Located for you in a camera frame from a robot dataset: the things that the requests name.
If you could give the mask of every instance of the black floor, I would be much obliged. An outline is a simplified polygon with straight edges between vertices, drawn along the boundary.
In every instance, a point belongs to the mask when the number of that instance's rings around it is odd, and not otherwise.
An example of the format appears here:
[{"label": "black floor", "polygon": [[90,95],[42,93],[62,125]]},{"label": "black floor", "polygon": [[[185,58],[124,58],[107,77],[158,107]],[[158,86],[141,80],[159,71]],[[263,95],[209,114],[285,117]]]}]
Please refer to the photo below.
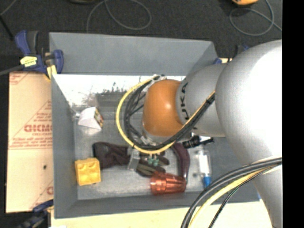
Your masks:
[{"label": "black floor", "polygon": [[[65,31],[75,33],[99,33],[108,35],[132,35],[162,38],[189,38],[209,40],[215,45],[219,57],[233,57],[236,46],[249,47],[282,39],[283,0],[260,0],[252,9],[266,17],[274,18],[271,25],[262,16],[247,9],[237,9],[229,0],[108,0],[112,15],[130,29],[116,23],[105,4],[75,4],[69,0],[0,0],[0,15],[14,36],[21,30],[37,30],[37,47],[48,49],[48,33]],[[237,30],[230,18],[242,31]],[[0,71],[19,64],[21,52],[10,39],[9,31],[0,24]],[[5,214],[5,179],[7,160],[8,78],[0,76],[0,227],[10,228],[31,214]]]}]

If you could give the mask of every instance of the gray wire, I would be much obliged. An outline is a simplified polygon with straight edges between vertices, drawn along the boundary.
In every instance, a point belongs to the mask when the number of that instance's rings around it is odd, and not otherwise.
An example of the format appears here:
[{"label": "gray wire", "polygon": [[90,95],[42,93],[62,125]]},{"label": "gray wire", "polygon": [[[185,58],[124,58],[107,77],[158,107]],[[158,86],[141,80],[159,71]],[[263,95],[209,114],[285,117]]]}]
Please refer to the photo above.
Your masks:
[{"label": "gray wire", "polygon": [[17,0],[14,0],[3,12],[1,12],[0,16],[5,14],[16,2]]},{"label": "gray wire", "polygon": [[101,4],[105,4],[105,7],[109,13],[109,15],[111,16],[111,18],[117,23],[119,24],[120,26],[124,27],[124,28],[127,28],[127,29],[132,29],[132,30],[141,30],[141,29],[144,29],[144,28],[147,28],[150,24],[151,24],[151,21],[152,21],[152,16],[151,16],[151,13],[149,11],[149,9],[144,6],[141,2],[137,1],[137,0],[128,0],[128,1],[132,1],[132,2],[135,2],[137,4],[139,4],[140,6],[142,6],[148,13],[149,15],[149,21],[146,25],[142,26],[142,27],[130,27],[130,26],[127,26],[127,25],[124,25],[123,23],[121,23],[120,21],[118,21],[113,15],[112,13],[110,12],[109,8],[108,8],[108,5],[106,4],[107,1],[111,1],[111,0],[103,0],[101,1],[100,3],[98,3],[90,12],[88,18],[87,18],[87,21],[86,21],[86,31],[88,32],[89,31],[89,23],[90,23],[90,19],[91,19],[91,16],[92,14],[94,13],[94,11],[101,5]]},{"label": "gray wire", "polygon": [[[262,14],[262,13],[256,11],[256,10],[254,10],[254,9],[249,9],[249,8],[235,8],[235,9],[233,9],[233,10],[230,12],[230,14],[229,14],[230,23],[232,24],[232,26],[233,26],[236,30],[238,30],[238,31],[241,32],[242,34],[248,35],[248,36],[262,36],[262,35],[266,34],[273,26],[275,26],[275,27],[278,28],[280,31],[282,31],[282,29],[281,29],[277,24],[274,23],[275,16],[274,16],[274,12],[273,12],[273,9],[272,9],[270,3],[268,2],[268,0],[265,0],[265,2],[266,2],[266,4],[267,4],[267,6],[269,7],[271,18],[268,18],[268,17],[265,16],[264,14]],[[261,33],[256,33],[256,34],[248,33],[248,32],[245,32],[245,31],[241,30],[240,28],[238,28],[238,27],[235,25],[235,23],[234,23],[233,20],[232,20],[232,13],[235,12],[236,10],[238,10],[238,9],[249,10],[249,11],[251,11],[251,12],[254,12],[254,13],[260,15],[261,17],[265,18],[266,20],[268,20],[268,21],[270,22],[269,27],[268,27],[265,31],[263,31],[263,32],[261,32]]]}]

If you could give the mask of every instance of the black cable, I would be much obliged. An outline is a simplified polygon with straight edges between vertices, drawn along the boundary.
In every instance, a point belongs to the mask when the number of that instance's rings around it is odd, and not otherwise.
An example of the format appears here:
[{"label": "black cable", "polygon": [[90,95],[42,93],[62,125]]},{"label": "black cable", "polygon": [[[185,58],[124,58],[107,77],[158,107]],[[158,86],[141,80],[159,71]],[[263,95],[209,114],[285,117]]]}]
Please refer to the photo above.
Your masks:
[{"label": "black cable", "polygon": [[11,67],[9,69],[2,70],[2,71],[0,71],[0,76],[4,75],[4,74],[8,74],[13,71],[21,70],[22,68],[23,68],[23,65],[18,65],[18,66]]},{"label": "black cable", "polygon": [[150,26],[150,24],[151,24],[151,22],[152,22],[152,15],[151,15],[149,9],[148,9],[143,3],[141,3],[141,2],[139,2],[139,1],[137,1],[137,0],[126,0],[126,1],[131,1],[131,2],[137,3],[138,5],[140,5],[141,7],[143,7],[143,8],[146,10],[146,12],[147,12],[147,14],[148,14],[148,16],[149,16],[149,21],[148,21],[148,23],[147,23],[146,25],[141,26],[141,27],[131,27],[131,26],[127,26],[127,25],[121,23],[119,20],[117,20],[117,19],[113,16],[113,14],[111,13],[111,11],[110,11],[110,9],[109,9],[109,7],[108,7],[108,4],[107,4],[108,1],[111,1],[111,0],[103,0],[103,1],[99,2],[99,3],[91,10],[91,12],[90,12],[90,14],[89,14],[89,16],[88,16],[88,18],[87,18],[87,21],[86,21],[86,31],[87,31],[87,32],[89,31],[89,23],[90,23],[90,19],[91,19],[91,16],[92,16],[93,12],[94,12],[101,4],[103,4],[103,3],[104,3],[104,5],[105,5],[105,8],[106,8],[108,14],[110,15],[110,17],[111,17],[117,24],[119,24],[120,26],[122,26],[122,27],[124,27],[124,28],[126,28],[126,29],[131,29],[131,30],[142,30],[142,29],[145,29],[145,28],[147,28],[148,26]]},{"label": "black cable", "polygon": [[[275,24],[275,22],[274,22],[275,16],[274,16],[274,12],[273,12],[273,9],[272,9],[270,3],[268,2],[268,0],[265,0],[265,2],[266,2],[267,6],[268,6],[268,8],[269,8],[269,11],[270,11],[270,17],[271,17],[270,19],[269,19],[268,17],[266,17],[264,14],[262,14],[262,13],[256,11],[256,10],[254,10],[254,9],[245,8],[245,7],[239,7],[239,8],[233,9],[233,10],[230,12],[230,14],[229,14],[229,20],[230,20],[231,25],[232,25],[236,30],[238,30],[239,32],[241,32],[242,34],[247,35],[247,36],[262,36],[262,35],[266,34],[273,26],[275,26],[277,29],[279,29],[280,31],[282,31],[282,29],[281,29],[277,24]],[[256,33],[256,34],[248,33],[248,32],[245,32],[245,31],[239,29],[239,28],[235,25],[235,23],[233,22],[233,20],[232,20],[232,14],[233,14],[236,10],[238,10],[238,9],[249,10],[250,12],[254,12],[254,13],[258,14],[259,16],[265,18],[266,20],[268,20],[268,21],[270,22],[269,27],[268,27],[265,31],[263,31],[263,32],[261,32],[261,33]]]},{"label": "black cable", "polygon": [[282,157],[274,158],[272,160],[267,160],[267,161],[261,161],[261,162],[254,163],[251,165],[247,165],[247,166],[238,168],[234,171],[228,172],[227,174],[219,177],[214,182],[212,182],[207,188],[205,188],[204,191],[201,192],[200,195],[192,203],[192,205],[188,209],[188,211],[182,221],[181,228],[187,228],[189,226],[192,215],[195,212],[195,209],[199,205],[199,203],[203,199],[205,199],[209,194],[212,194],[212,192],[219,190],[220,187],[223,186],[224,184],[229,184],[241,177],[244,177],[248,174],[251,174],[251,173],[261,170],[263,168],[270,167],[270,166],[277,166],[280,164],[282,164]]},{"label": "black cable", "polygon": [[261,176],[262,174],[264,174],[265,172],[273,169],[274,166],[264,170],[264,171],[261,171],[259,173],[257,173],[256,175],[254,175],[253,177],[249,178],[248,180],[246,180],[245,182],[239,184],[237,187],[235,187],[228,195],[227,197],[225,198],[225,200],[222,202],[221,206],[219,207],[217,213],[215,214],[215,216],[213,217],[211,223],[209,224],[208,228],[212,228],[215,221],[217,220],[217,218],[219,217],[221,211],[223,210],[223,208],[225,207],[225,205],[227,204],[227,202],[229,201],[229,199],[242,187],[244,186],[246,183],[252,181],[253,179],[257,178],[258,176]]},{"label": "black cable", "polygon": [[126,109],[124,112],[124,127],[125,127],[125,131],[126,134],[128,136],[128,138],[137,146],[143,148],[143,149],[150,149],[150,150],[157,150],[160,149],[164,146],[166,146],[167,144],[170,144],[171,142],[176,142],[178,140],[180,140],[184,135],[186,135],[187,133],[189,133],[191,131],[191,129],[196,125],[196,123],[198,122],[198,120],[201,118],[201,116],[204,114],[204,112],[206,111],[206,109],[211,105],[211,103],[215,100],[215,93],[213,93],[209,100],[206,100],[205,104],[200,108],[200,110],[197,112],[196,116],[193,117],[193,119],[188,122],[186,125],[184,125],[182,127],[181,130],[179,130],[175,135],[173,135],[172,137],[170,137],[169,139],[167,139],[166,141],[158,144],[158,145],[150,145],[150,144],[143,144],[142,142],[138,142],[135,138],[133,138],[131,133],[134,133],[135,136],[137,136],[138,138],[141,137],[141,134],[138,131],[133,131],[135,130],[135,128],[131,127],[131,123],[130,123],[130,106],[134,103],[135,98],[139,97],[142,90],[149,84],[150,82],[142,85],[141,87],[139,87],[138,89],[136,89],[134,91],[134,93],[130,96],[128,103],[126,105]]}]

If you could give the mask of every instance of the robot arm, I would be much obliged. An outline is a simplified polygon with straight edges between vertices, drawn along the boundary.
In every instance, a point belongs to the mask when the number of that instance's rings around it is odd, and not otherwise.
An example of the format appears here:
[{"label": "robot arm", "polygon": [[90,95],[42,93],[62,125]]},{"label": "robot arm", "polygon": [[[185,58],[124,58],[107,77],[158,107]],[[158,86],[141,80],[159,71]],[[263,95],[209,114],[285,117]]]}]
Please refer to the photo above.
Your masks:
[{"label": "robot arm", "polygon": [[[162,129],[170,128],[166,125],[170,118],[177,126],[185,124],[215,90],[215,102],[193,129],[196,135],[226,137],[243,165],[282,156],[282,40],[252,47],[226,65],[205,66],[192,72],[182,82],[172,83],[174,90],[166,92],[166,98],[170,100],[163,104],[164,101],[157,99],[162,97],[164,91],[161,84],[164,82],[155,83],[154,87],[159,84],[160,89],[153,92],[153,97],[149,95],[150,89],[147,92],[149,100],[143,109],[144,116],[146,114],[143,128],[149,138],[159,141],[161,137],[167,137]],[[168,112],[160,118],[163,120],[155,121],[155,118],[147,117],[147,109],[155,101],[159,102],[159,114]],[[258,177],[254,185],[266,205],[273,226],[282,227],[282,167]]]}]

